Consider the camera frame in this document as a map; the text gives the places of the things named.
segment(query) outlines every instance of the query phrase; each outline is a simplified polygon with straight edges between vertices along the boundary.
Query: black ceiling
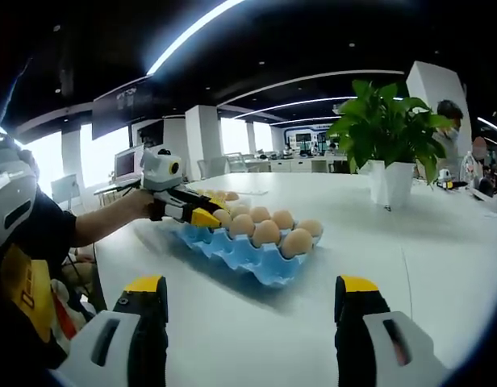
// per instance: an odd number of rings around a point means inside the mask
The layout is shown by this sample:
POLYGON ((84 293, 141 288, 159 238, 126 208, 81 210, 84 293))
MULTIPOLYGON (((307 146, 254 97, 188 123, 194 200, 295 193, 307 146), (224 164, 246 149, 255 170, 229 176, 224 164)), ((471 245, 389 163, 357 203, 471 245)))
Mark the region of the black ceiling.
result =
MULTIPOLYGON (((19 79, 3 126, 13 130, 40 114, 90 102, 142 77, 189 25, 222 2, 70 4, 59 18, 60 29, 50 26, 56 31, 38 46, 19 79)), ((408 74, 414 60, 457 71, 470 113, 497 123, 497 10, 487 1, 246 0, 187 40, 154 79, 170 101, 161 115, 183 114, 199 103, 218 105, 317 73, 386 69, 408 74)), ((406 76, 348 75, 280 86, 231 105, 263 109, 352 95, 355 77, 396 81, 406 93, 406 76)), ((327 102, 269 113, 292 120, 330 115, 331 110, 327 102)))

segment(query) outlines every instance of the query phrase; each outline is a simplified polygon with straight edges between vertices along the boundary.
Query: window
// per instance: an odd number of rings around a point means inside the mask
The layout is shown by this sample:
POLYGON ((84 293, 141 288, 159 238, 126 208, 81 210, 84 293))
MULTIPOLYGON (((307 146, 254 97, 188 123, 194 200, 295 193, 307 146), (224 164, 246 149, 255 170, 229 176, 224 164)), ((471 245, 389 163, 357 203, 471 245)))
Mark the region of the window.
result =
POLYGON ((250 153, 247 124, 240 119, 221 119, 223 154, 250 153))
POLYGON ((273 151, 272 129, 268 123, 254 123, 254 137, 256 138, 256 150, 273 151))
POLYGON ((86 187, 108 182, 114 171, 114 156, 130 146, 128 127, 122 127, 94 141, 92 128, 89 123, 82 125, 80 130, 81 172, 86 187))
POLYGON ((62 164, 62 134, 58 131, 42 139, 24 145, 31 151, 39 166, 39 187, 49 197, 52 196, 52 181, 64 177, 62 164))

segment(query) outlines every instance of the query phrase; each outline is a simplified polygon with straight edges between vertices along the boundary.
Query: computer monitor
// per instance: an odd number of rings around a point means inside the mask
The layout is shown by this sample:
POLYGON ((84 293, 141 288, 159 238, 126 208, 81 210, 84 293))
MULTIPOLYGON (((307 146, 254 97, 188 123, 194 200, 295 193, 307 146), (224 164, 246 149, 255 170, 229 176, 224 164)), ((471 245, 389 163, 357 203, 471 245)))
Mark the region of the computer monitor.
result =
POLYGON ((141 176, 141 157, 143 157, 142 145, 118 153, 114 162, 114 180, 123 181, 139 178, 141 176))

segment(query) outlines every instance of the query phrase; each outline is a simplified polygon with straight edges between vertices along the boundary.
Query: white table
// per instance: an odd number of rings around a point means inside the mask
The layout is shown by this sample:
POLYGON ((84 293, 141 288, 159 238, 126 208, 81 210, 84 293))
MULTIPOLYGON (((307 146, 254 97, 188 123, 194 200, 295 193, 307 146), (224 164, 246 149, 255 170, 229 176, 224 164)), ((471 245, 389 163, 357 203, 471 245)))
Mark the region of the white table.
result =
POLYGON ((410 206, 370 201, 366 177, 233 173, 197 189, 264 189, 253 205, 317 218, 324 237, 295 282, 280 292, 236 277, 165 232, 172 221, 137 221, 97 244, 107 304, 139 276, 162 274, 169 292, 168 384, 336 385, 336 276, 372 280, 392 310, 429 333, 456 367, 478 341, 497 298, 497 218, 466 193, 415 184, 410 206))

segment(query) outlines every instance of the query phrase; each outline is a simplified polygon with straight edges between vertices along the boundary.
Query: egg carton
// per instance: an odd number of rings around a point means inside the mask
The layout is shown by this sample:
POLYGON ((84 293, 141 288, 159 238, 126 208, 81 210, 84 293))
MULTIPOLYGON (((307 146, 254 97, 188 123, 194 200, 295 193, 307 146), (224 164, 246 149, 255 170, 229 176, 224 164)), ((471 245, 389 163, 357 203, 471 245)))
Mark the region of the egg carton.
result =
MULTIPOLYGON (((280 232, 283 241, 291 229, 280 232)), ((211 232, 208 228, 186 223, 174 234, 209 260, 222 260, 238 273, 253 273, 260 283, 273 288, 282 288, 292 281, 308 257, 308 254, 299 254, 287 260, 277 244, 264 243, 260 248, 255 248, 248 235, 237 235, 231 239, 225 228, 211 232)), ((322 234, 313 238, 313 246, 321 237, 322 234)))

